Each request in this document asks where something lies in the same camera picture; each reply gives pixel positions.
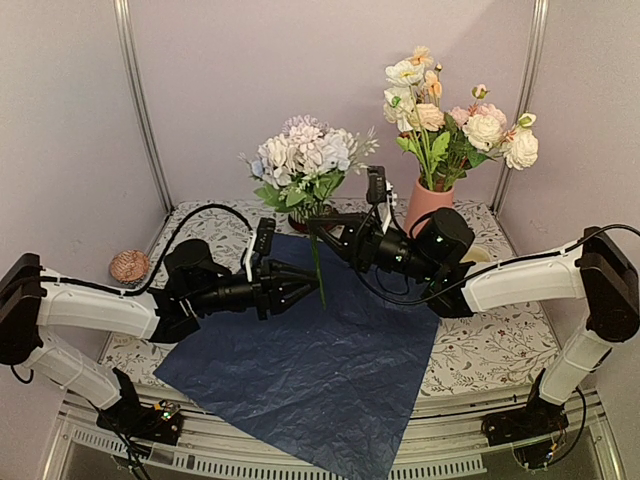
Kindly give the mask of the floral tablecloth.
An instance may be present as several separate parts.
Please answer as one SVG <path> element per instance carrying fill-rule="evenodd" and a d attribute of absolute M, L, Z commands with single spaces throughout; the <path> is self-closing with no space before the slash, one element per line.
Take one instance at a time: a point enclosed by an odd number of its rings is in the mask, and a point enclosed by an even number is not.
<path fill-rule="evenodd" d="M 205 203 L 183 202 L 177 206 L 149 251 L 152 266 L 178 223 Z M 284 214 L 275 213 L 259 200 L 222 203 L 239 211 L 254 225 L 261 217 L 273 217 L 277 232 L 297 235 Z M 474 247 L 485 252 L 489 260 L 514 256 L 484 203 L 455 200 L 454 207 L 474 231 Z M 235 217 L 210 210 L 191 218 L 172 247 L 190 238 L 208 241 L 213 247 L 214 259 L 233 269 L 247 235 L 243 223 Z M 124 371 L 134 383 L 165 388 L 168 385 L 157 379 L 154 371 L 172 348 L 172 345 L 153 345 L 125 334 L 110 334 L 100 363 Z M 539 371 L 554 359 L 558 348 L 544 311 L 535 302 L 501 307 L 471 318 L 440 320 L 419 396 L 529 387 Z"/>

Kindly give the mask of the white rose stem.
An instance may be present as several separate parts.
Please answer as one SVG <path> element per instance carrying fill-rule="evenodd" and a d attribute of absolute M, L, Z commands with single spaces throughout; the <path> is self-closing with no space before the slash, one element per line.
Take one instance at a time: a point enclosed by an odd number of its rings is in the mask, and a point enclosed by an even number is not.
<path fill-rule="evenodd" d="M 506 115 L 494 104 L 486 103 L 489 89 L 477 84 L 471 89 L 474 103 L 467 109 L 462 132 L 479 152 L 499 154 L 509 169 L 532 167 L 538 160 L 539 140 L 533 132 L 537 116 L 522 113 L 509 126 Z"/>

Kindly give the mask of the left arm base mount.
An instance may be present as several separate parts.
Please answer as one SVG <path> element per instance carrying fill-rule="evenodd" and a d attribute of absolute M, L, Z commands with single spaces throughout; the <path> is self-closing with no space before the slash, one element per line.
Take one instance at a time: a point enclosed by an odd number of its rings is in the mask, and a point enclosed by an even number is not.
<path fill-rule="evenodd" d="M 121 398 L 98 410 L 96 425 L 123 437 L 176 446 L 184 417 L 179 412 L 142 405 L 137 398 Z"/>

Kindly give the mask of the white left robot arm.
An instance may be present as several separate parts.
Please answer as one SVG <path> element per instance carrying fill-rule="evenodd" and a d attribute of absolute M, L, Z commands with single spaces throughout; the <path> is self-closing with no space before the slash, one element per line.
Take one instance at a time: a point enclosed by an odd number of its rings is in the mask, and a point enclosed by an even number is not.
<path fill-rule="evenodd" d="M 148 426 L 129 377 L 105 368 L 60 338 L 58 327 L 122 333 L 176 344 L 218 312 L 254 309 L 261 320 L 287 311 L 318 287 L 315 273 L 273 259 L 232 273 L 203 240 L 180 243 L 164 260 L 161 289 L 95 288 L 63 279 L 23 255 L 1 281 L 1 362 L 39 372 L 83 396 L 128 434 Z"/>

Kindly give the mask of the artificial flower bouquet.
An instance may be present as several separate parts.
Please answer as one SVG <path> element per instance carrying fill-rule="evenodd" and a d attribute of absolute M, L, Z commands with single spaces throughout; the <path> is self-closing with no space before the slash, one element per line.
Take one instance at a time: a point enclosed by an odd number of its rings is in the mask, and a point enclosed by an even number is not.
<path fill-rule="evenodd" d="M 251 156 L 239 159 L 260 183 L 254 193 L 278 213 L 296 212 L 307 220 L 329 215 L 330 199 L 351 172 L 367 169 L 364 159 L 376 152 L 375 130 L 365 136 L 334 128 L 310 115 L 285 121 Z"/>

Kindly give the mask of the pink vase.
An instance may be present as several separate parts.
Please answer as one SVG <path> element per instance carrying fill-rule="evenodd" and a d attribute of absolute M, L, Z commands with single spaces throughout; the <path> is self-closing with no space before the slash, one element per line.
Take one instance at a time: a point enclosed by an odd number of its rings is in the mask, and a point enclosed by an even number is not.
<path fill-rule="evenodd" d="M 436 211 L 442 207 L 452 208 L 454 205 L 454 189 L 446 192 L 431 191 L 424 187 L 417 179 L 409 199 L 408 210 L 404 221 L 404 230 L 410 234 L 410 229 L 423 215 Z"/>

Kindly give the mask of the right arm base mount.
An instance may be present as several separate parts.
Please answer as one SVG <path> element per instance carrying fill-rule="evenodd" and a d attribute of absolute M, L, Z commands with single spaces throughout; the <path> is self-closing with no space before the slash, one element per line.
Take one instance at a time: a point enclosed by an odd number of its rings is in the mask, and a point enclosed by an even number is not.
<path fill-rule="evenodd" d="M 481 432 L 490 446 L 515 444 L 532 438 L 543 441 L 512 449 L 516 462 L 526 470 L 548 467 L 566 436 L 569 422 L 563 409 L 532 410 L 522 407 L 486 415 Z"/>

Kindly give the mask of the pink rose stem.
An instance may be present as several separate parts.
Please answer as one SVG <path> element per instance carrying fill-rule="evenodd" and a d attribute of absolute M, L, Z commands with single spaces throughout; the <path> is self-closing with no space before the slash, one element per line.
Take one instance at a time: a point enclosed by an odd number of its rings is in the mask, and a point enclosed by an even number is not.
<path fill-rule="evenodd" d="M 468 170 L 493 160 L 506 135 L 507 117 L 494 104 L 481 103 L 467 109 L 454 107 L 445 120 L 451 134 L 444 167 L 444 188 L 448 191 Z"/>

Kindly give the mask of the blue wrapping paper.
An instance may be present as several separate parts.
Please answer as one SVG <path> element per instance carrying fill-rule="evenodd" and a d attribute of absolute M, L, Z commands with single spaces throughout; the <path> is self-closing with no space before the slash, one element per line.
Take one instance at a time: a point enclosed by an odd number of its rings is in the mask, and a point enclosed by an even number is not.
<path fill-rule="evenodd" d="M 155 370 L 241 431 L 348 479 L 384 479 L 422 385 L 439 319 L 367 290 L 325 246 L 279 234 L 273 255 L 320 266 L 324 292 L 261 321 L 216 313 Z"/>

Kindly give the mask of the peach rose cluster stem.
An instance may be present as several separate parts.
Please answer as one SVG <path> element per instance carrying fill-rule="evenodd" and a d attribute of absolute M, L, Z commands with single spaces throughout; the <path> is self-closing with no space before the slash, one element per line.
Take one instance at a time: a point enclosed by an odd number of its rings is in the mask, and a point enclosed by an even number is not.
<path fill-rule="evenodd" d="M 445 115 L 433 104 L 416 104 L 409 125 L 409 151 L 418 159 L 421 183 L 430 191 L 442 191 L 451 140 Z"/>

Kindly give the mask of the white poppy flower stem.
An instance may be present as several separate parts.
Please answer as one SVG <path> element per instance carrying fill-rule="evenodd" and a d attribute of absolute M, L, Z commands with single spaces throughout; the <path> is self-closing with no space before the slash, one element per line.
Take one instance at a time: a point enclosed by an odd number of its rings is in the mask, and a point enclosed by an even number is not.
<path fill-rule="evenodd" d="M 414 66 L 409 61 L 411 56 L 385 68 L 386 80 L 390 87 L 384 91 L 383 112 L 387 121 L 396 125 L 399 131 L 396 143 L 404 153 L 411 153 L 409 117 L 414 106 L 432 104 L 421 95 L 425 69 L 423 66 Z"/>

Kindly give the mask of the aluminium front rail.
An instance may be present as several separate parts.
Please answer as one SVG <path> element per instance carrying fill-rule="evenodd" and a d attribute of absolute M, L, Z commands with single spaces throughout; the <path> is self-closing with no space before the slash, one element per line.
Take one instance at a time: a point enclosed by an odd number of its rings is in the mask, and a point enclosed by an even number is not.
<path fill-rule="evenodd" d="M 170 388 L 142 385 L 142 403 L 181 410 L 173 445 L 141 443 L 137 458 L 96 424 L 95 410 L 67 394 L 45 479 L 629 479 L 598 393 L 583 388 L 549 432 L 523 433 L 525 386 L 420 396 L 404 427 L 353 408 L 291 411 L 251 436 Z"/>

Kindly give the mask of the left aluminium frame post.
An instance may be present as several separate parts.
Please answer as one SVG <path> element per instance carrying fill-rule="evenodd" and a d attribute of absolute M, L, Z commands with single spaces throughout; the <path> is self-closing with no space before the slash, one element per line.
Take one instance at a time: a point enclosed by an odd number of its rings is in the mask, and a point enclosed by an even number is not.
<path fill-rule="evenodd" d="M 174 209 L 174 202 L 170 193 L 168 180 L 160 159 L 159 150 L 151 116 L 145 97 L 140 65 L 138 61 L 133 23 L 130 12 L 130 2 L 127 0 L 113 1 L 116 27 L 120 42 L 121 55 L 127 76 L 134 113 L 139 127 L 141 140 L 151 177 L 155 185 L 160 205 L 166 214 Z"/>

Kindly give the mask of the dark red saucer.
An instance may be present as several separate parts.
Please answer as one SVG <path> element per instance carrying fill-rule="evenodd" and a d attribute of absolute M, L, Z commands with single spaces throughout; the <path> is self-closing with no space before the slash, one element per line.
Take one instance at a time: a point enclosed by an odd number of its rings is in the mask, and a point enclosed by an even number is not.
<path fill-rule="evenodd" d="M 307 219 L 298 213 L 290 212 L 287 216 L 287 222 L 294 231 L 303 235 L 309 234 Z"/>

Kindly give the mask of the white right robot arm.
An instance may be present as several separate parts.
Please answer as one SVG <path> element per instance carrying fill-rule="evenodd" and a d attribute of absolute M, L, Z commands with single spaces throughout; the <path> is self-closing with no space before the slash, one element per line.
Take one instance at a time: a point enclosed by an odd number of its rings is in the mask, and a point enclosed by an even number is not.
<path fill-rule="evenodd" d="M 530 404 L 517 427 L 537 436 L 552 424 L 571 393 L 639 331 L 639 272 L 611 238 L 625 224 L 589 227 L 582 236 L 551 250 L 502 261 L 466 260 L 475 235 L 452 208 L 420 217 L 408 231 L 387 226 L 377 210 L 313 217 L 311 233 L 357 275 L 372 267 L 399 273 L 423 285 L 404 306 L 425 305 L 441 318 L 465 318 L 509 305 L 542 304 L 552 322 L 564 326 L 562 348 L 535 381 Z"/>

